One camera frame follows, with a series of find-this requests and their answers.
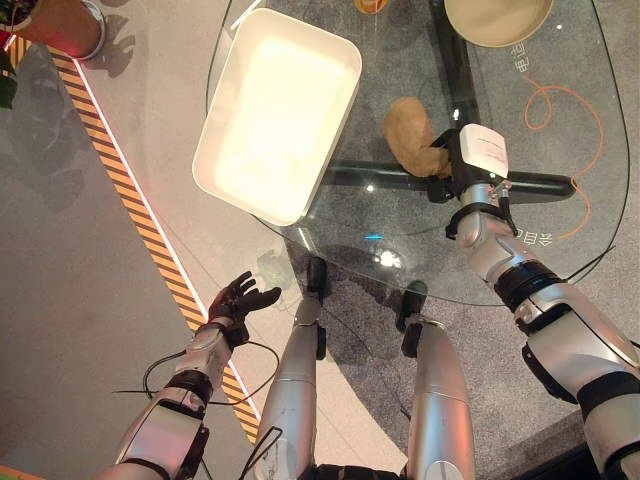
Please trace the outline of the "black right robot hand white plate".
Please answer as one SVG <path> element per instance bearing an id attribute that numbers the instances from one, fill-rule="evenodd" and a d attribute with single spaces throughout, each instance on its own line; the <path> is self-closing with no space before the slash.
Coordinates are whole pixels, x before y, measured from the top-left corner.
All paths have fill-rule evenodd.
<path id="1" fill-rule="evenodd" d="M 435 162 L 427 190 L 433 203 L 456 198 L 463 205 L 498 205 L 501 191 L 511 188 L 505 139 L 488 127 L 467 124 L 460 130 L 449 129 L 427 152 Z"/>

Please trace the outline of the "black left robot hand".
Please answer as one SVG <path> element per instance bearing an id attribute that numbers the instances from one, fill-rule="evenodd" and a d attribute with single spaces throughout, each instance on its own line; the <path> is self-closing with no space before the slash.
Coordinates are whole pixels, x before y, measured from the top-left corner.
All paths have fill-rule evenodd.
<path id="1" fill-rule="evenodd" d="M 260 290 L 252 272 L 246 271 L 216 295 L 208 309 L 208 324 L 239 328 L 249 313 L 274 305 L 281 293 L 280 287 Z"/>

